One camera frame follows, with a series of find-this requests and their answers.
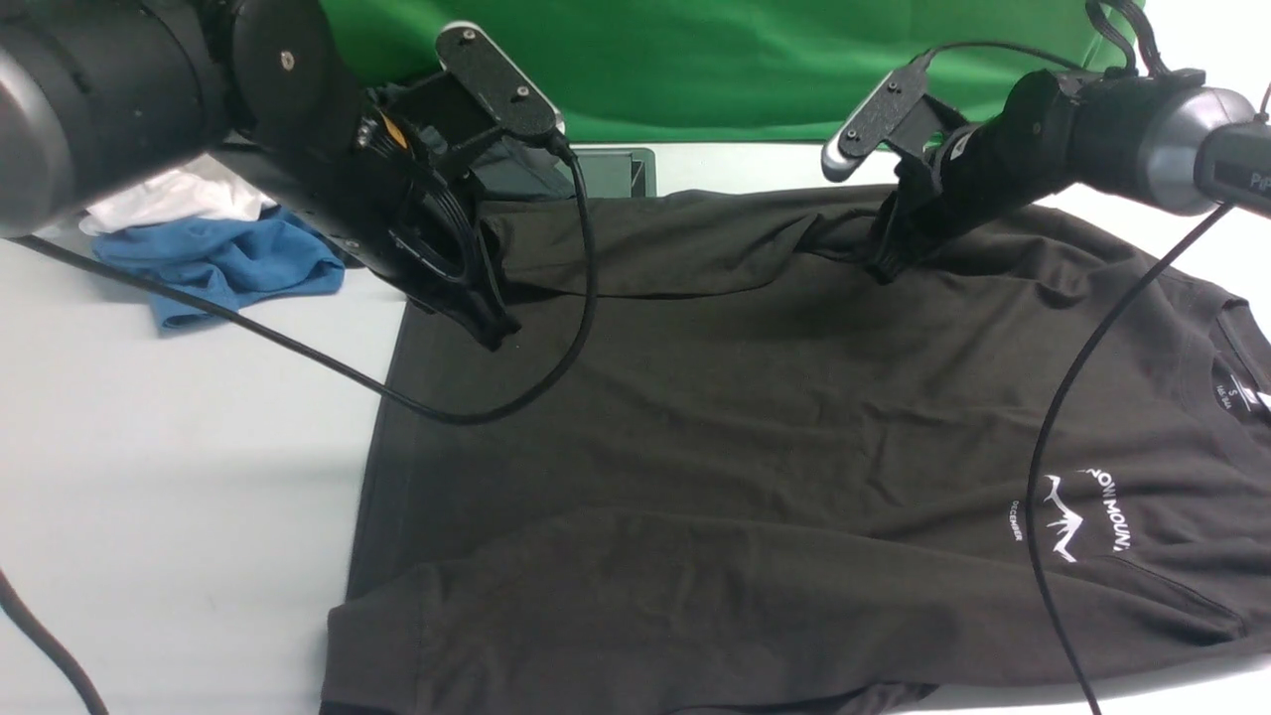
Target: table surface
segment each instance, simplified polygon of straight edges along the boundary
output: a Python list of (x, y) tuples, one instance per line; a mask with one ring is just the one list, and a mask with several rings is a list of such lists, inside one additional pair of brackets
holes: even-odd
[[(1152, 5), (1167, 60), (1258, 94), (1266, 77), (1214, 37), (1256, 47), (1263, 25), (1251, 15), (1266, 11), (1225, 0), (1201, 18), (1195, 8)], [(661, 193), (825, 183), (816, 146), (653, 149)], [(853, 183), (888, 182), (892, 164), (874, 156)], [(1083, 188), (1046, 203), (1158, 255), (1196, 222)], [(1267, 236), (1271, 224), (1238, 211), (1178, 265), (1249, 297), (1271, 325)], [(377, 399), (231, 325), (159, 338), (142, 295), (8, 243), (0, 305), (0, 565), (14, 585), (113, 712), (313, 715)], [(403, 306), (400, 293), (353, 271), (338, 295), (247, 314), (384, 378)], [(1110, 715), (1243, 711), (1238, 704), (1268, 690), (1266, 658), (1098, 687)], [(1074, 687), (942, 688), (921, 709), (1075, 715), (1078, 697)], [(3, 624), (0, 711), (81, 711), (53, 667)]]

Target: black cable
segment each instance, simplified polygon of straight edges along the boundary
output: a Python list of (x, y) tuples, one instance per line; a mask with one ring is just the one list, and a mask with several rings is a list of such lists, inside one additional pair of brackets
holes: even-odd
[[(578, 359), (578, 354), (582, 352), (583, 344), (587, 342), (587, 335), (591, 333), (591, 325), (595, 321), (596, 315), (596, 302), (599, 301), (599, 268), (596, 265), (596, 237), (595, 229), (591, 224), (591, 211), (587, 207), (587, 184), (582, 177), (582, 166), (578, 164), (578, 156), (569, 149), (568, 142), (564, 137), (557, 137), (552, 142), (552, 150), (557, 154), (568, 166), (569, 173), (573, 174), (573, 189), (574, 198), (578, 202), (578, 220), (582, 229), (582, 245), (583, 245), (583, 260), (586, 262), (586, 287), (582, 306), (582, 319), (578, 323), (578, 331), (574, 334), (569, 348), (566, 351), (564, 356), (561, 357), (561, 362), (557, 363), (555, 368), (547, 375), (538, 385), (525, 391), (516, 400), (503, 405), (502, 408), (496, 408), (486, 413), (478, 413), (473, 415), (455, 415), (450, 413), (442, 413), (422, 405), (411, 400), (409, 398), (390, 390), (367, 376), (358, 373), (357, 371), (344, 366), (343, 363), (334, 359), (328, 354), (324, 354), (296, 339), (292, 339), (282, 333), (278, 333), (271, 328), (257, 323), (255, 320), (244, 317), (238, 312), (222, 307), (202, 297), (196, 297), (169, 287), (164, 283), (151, 281), (140, 276), (128, 273), (127, 271), (121, 271), (113, 265), (107, 265), (85, 255), (80, 255), (72, 250), (67, 250), (60, 245), (48, 243), (47, 240), (36, 237), (33, 235), (27, 235), (22, 237), (9, 239), (18, 245), (29, 248), (42, 255), (47, 255), (60, 263), (66, 263), (67, 265), (80, 268), (83, 271), (90, 272), (104, 278), (109, 278), (132, 287), (139, 287), (141, 290), (154, 292), (155, 295), (161, 295), (164, 297), (175, 300), (183, 305), (203, 310), (208, 314), (216, 315), (234, 323), (241, 328), (245, 328), (278, 345), (282, 345), (297, 354), (309, 357), (310, 361), (344, 376), (346, 378), (356, 382), (357, 385), (366, 387), (381, 398), (391, 400), (405, 409), (416, 413), (428, 420), (442, 423), (446, 425), (482, 425), (487, 423), (493, 423), (501, 420), (522, 410), (531, 403), (543, 396), (548, 390), (555, 386), (562, 377)], [(66, 648), (58, 641), (48, 630), (39, 622), (38, 618), (27, 608), (22, 598), (18, 597), (18, 592), (14, 591), (13, 584), (5, 577), (4, 571), (0, 570), (0, 608), (9, 618), (18, 626), (18, 630), (25, 635), (31, 643), (33, 643), (50, 660), (57, 665), (57, 669), (66, 676), (66, 679), (71, 683), (75, 691), (79, 693), (80, 698), (84, 701), (84, 707), (88, 710), (89, 715), (108, 715), (105, 704), (102, 701), (102, 696), (97, 692), (93, 681), (84, 672), (84, 668), (75, 660), (75, 657), (66, 650)]]
[(1021, 55), (1028, 55), (1031, 57), (1037, 57), (1038, 60), (1046, 60), (1047, 62), (1051, 62), (1054, 65), (1059, 65), (1061, 67), (1066, 67), (1069, 70), (1080, 70), (1080, 69), (1083, 69), (1082, 65), (1079, 65), (1079, 63), (1077, 63), (1077, 62), (1074, 62), (1071, 60), (1060, 57), (1059, 55), (1055, 55), (1054, 52), (1047, 52), (1045, 50), (1040, 50), (1037, 47), (1030, 47), (1027, 44), (1019, 44), (1019, 43), (1016, 43), (1016, 42), (1002, 42), (1002, 41), (996, 41), (996, 39), (975, 39), (975, 41), (967, 41), (967, 42), (948, 42), (948, 43), (944, 43), (944, 44), (937, 44), (935, 47), (932, 47), (927, 52), (923, 52), (921, 55), (914, 57), (914, 60), (915, 61), (916, 60), (921, 60), (924, 62), (923, 66), (929, 66), (932, 63), (932, 60), (934, 60), (935, 56), (939, 55), (941, 52), (947, 52), (949, 50), (960, 50), (960, 48), (963, 48), (963, 47), (995, 47), (998, 50), (1009, 50), (1012, 52), (1019, 52)]
[(578, 323), (578, 330), (574, 334), (573, 340), (569, 343), (569, 347), (566, 349), (566, 353), (561, 357), (561, 361), (552, 370), (552, 372), (549, 372), (541, 381), (539, 381), (534, 387), (525, 391), (516, 400), (512, 400), (511, 403), (507, 403), (501, 408), (487, 410), (484, 413), (463, 415), (454, 413), (444, 413), (441, 410), (428, 408), (427, 405), (417, 403), (394, 390), (390, 390), (380, 385), (375, 380), (355, 371), (353, 368), (344, 366), (343, 363), (336, 361), (334, 357), (319, 352), (309, 347), (308, 344), (304, 344), (277, 330), (262, 325), (255, 320), (244, 317), (243, 315), (239, 315), (238, 312), (222, 307), (215, 302), (203, 300), (202, 297), (196, 297), (193, 295), (189, 295), (188, 292), (167, 286), (164, 283), (141, 276), (135, 276), (127, 271), (122, 271), (113, 265), (107, 265), (105, 263), (100, 263), (85, 255), (80, 255), (72, 250), (67, 250), (58, 245), (53, 245), (52, 243), (48, 243), (47, 240), (36, 236), (28, 235), (22, 237), (14, 237), (10, 240), (17, 243), (18, 245), (23, 245), (37, 253), (47, 255), (55, 260), (66, 263), (67, 265), (72, 265), (75, 268), (102, 276), (104, 278), (109, 278), (116, 282), (122, 282), (125, 284), (137, 287), (147, 292), (153, 292), (155, 295), (161, 295), (170, 300), (175, 300), (177, 302), (180, 302), (183, 305), (203, 310), (211, 315), (234, 323), (235, 325), (239, 325), (247, 330), (250, 330), (273, 342), (275, 344), (278, 344), (297, 354), (308, 357), (308, 359), (318, 363), (319, 366), (323, 366), (336, 373), (339, 373), (341, 376), (356, 382), (357, 385), (372, 392), (379, 394), (381, 398), (386, 400), (391, 400), (398, 405), (402, 405), (407, 410), (411, 410), (412, 413), (427, 420), (441, 423), (444, 425), (456, 425), (456, 427), (484, 425), (488, 423), (502, 420), (503, 418), (507, 418), (510, 415), (513, 415), (524, 410), (535, 400), (541, 398), (547, 391), (552, 390), (561, 381), (561, 378), (563, 378), (564, 375), (569, 372), (569, 368), (572, 368), (573, 364), (577, 362), (578, 354), (582, 353), (582, 347), (583, 344), (586, 344), (588, 334), (591, 334), (591, 325), (595, 321), (596, 302), (599, 301), (600, 292), (599, 292), (599, 277), (597, 277), (599, 271), (596, 267), (595, 229), (591, 222), (591, 211), (587, 207), (587, 185), (586, 180), (582, 177), (582, 168), (578, 165), (578, 156), (571, 149), (568, 149), (568, 144), (562, 142), (561, 145), (558, 145), (558, 150), (561, 154), (563, 154), (562, 160), (564, 160), (564, 163), (569, 166), (569, 171), (573, 174), (574, 194), (578, 203), (578, 218), (580, 222), (582, 224), (583, 262), (586, 265), (586, 278), (585, 278), (586, 286), (585, 286), (585, 296), (582, 305), (582, 319)]
[(3, 569), (0, 569), (0, 611), (4, 611), (9, 616), (9, 620), (13, 621), (13, 625), (18, 626), (18, 630), (22, 631), (22, 635), (27, 636), (66, 676), (75, 692), (79, 693), (80, 700), (84, 701), (84, 707), (89, 715), (108, 715), (105, 702), (102, 701), (97, 687), (93, 686), (92, 678), (88, 677), (84, 668), (75, 660), (75, 657), (66, 650), (66, 646), (53, 638), (53, 634), (48, 632), (48, 629), (27, 608), (27, 605), (23, 603), (18, 592), (14, 591)]
[(1115, 44), (1121, 51), (1121, 55), (1125, 56), (1124, 69), (1138, 72), (1139, 57), (1134, 51), (1134, 43), (1112, 24), (1112, 20), (1103, 13), (1103, 8), (1098, 0), (1085, 0), (1085, 17), (1091, 20), (1094, 30), (1103, 36), (1103, 39)]
[(1094, 29), (1099, 34), (1116, 44), (1126, 55), (1126, 69), (1134, 69), (1135, 66), (1134, 47), (1112, 25), (1112, 22), (1103, 13), (1103, 5), (1116, 10), (1130, 23), (1130, 29), (1134, 30), (1134, 36), (1139, 41), (1139, 52), (1143, 55), (1143, 63), (1148, 66), (1148, 74), (1150, 76), (1169, 74), (1169, 67), (1160, 58), (1160, 48), (1157, 47), (1157, 33), (1152, 29), (1152, 23), (1148, 20), (1148, 15), (1143, 11), (1143, 8), (1138, 6), (1134, 0), (1085, 0), (1085, 15), (1091, 19), (1091, 24), (1094, 25)]
[(1205, 234), (1219, 218), (1225, 216), (1232, 211), (1234, 204), (1225, 203), (1214, 210), (1210, 215), (1205, 216), (1200, 224), (1196, 225), (1182, 240), (1174, 245), (1169, 253), (1166, 253), (1163, 258), (1157, 260), (1146, 273), (1143, 274), (1131, 287), (1121, 296), (1121, 298), (1108, 310), (1103, 320), (1099, 321), (1094, 331), (1082, 345), (1082, 349), (1077, 353), (1077, 359), (1068, 368), (1068, 373), (1064, 380), (1060, 381), (1059, 389), (1055, 391), (1055, 398), (1050, 403), (1050, 409), (1046, 411), (1046, 418), (1041, 423), (1041, 431), (1037, 433), (1037, 443), (1033, 447), (1032, 464), (1028, 466), (1028, 486), (1024, 490), (1024, 533), (1028, 537), (1028, 560), (1032, 564), (1033, 578), (1037, 580), (1037, 591), (1041, 593), (1041, 599), (1046, 605), (1046, 613), (1050, 615), (1050, 622), (1055, 629), (1055, 635), (1059, 638), (1060, 645), (1064, 648), (1064, 655), (1068, 657), (1068, 663), (1073, 667), (1073, 674), (1077, 676), (1077, 682), (1082, 687), (1082, 693), (1085, 695), (1085, 701), (1091, 706), (1091, 712), (1093, 715), (1102, 715), (1099, 709), (1099, 702), (1094, 697), (1094, 690), (1091, 687), (1089, 679), (1085, 677), (1085, 671), (1082, 669), (1082, 663), (1077, 658), (1077, 652), (1073, 649), (1073, 643), (1068, 638), (1068, 631), (1064, 629), (1063, 618), (1059, 611), (1055, 608), (1055, 598), (1050, 593), (1050, 585), (1046, 583), (1046, 570), (1042, 568), (1041, 552), (1037, 547), (1037, 533), (1035, 530), (1035, 516), (1033, 516), (1033, 500), (1037, 493), (1037, 481), (1041, 475), (1041, 462), (1046, 453), (1046, 443), (1050, 441), (1050, 434), (1055, 429), (1055, 420), (1059, 418), (1059, 410), (1064, 405), (1064, 399), (1068, 398), (1069, 391), (1073, 389), (1073, 384), (1077, 382), (1077, 376), (1080, 375), (1082, 368), (1091, 359), (1091, 353), (1098, 347), (1103, 335), (1107, 334), (1108, 329), (1112, 328), (1112, 323), (1121, 316), (1122, 312), (1130, 306), (1131, 302), (1139, 295), (1146, 290), (1149, 284), (1157, 277), (1164, 272), (1185, 250), (1191, 248), (1196, 240)]

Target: white printed logo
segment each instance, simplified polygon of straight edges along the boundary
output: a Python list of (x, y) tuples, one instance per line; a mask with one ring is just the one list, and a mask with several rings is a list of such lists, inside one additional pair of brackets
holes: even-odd
[(1112, 522), (1112, 533), (1116, 535), (1116, 540), (1112, 544), (1112, 551), (1125, 551), (1130, 549), (1132, 535), (1130, 533), (1130, 525), (1125, 521), (1125, 514), (1122, 514), (1121, 508), (1116, 505), (1116, 481), (1112, 480), (1112, 475), (1104, 472), (1103, 470), (1082, 471), (1094, 478), (1094, 481), (1099, 483), (1099, 486), (1103, 488), (1103, 509), (1108, 514), (1108, 522)]
[(1077, 536), (1077, 530), (1082, 528), (1084, 519), (1059, 499), (1059, 485), (1063, 480), (1054, 475), (1047, 475), (1046, 479), (1050, 480), (1050, 497), (1045, 502), (1052, 503), (1059, 508), (1059, 513), (1064, 516), (1063, 519), (1046, 525), (1047, 527), (1059, 527), (1059, 544), (1055, 545), (1055, 554), (1059, 554), (1069, 564), (1077, 564), (1077, 559), (1073, 559), (1073, 555), (1068, 552), (1068, 545)]

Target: black bracket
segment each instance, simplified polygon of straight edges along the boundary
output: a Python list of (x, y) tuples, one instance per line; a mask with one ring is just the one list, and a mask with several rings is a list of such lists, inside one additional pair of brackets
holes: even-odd
[(927, 93), (927, 67), (910, 62), (883, 77), (825, 142), (821, 171), (833, 182), (846, 180), (881, 145), (901, 161), (923, 161), (933, 136), (966, 124), (957, 109)]

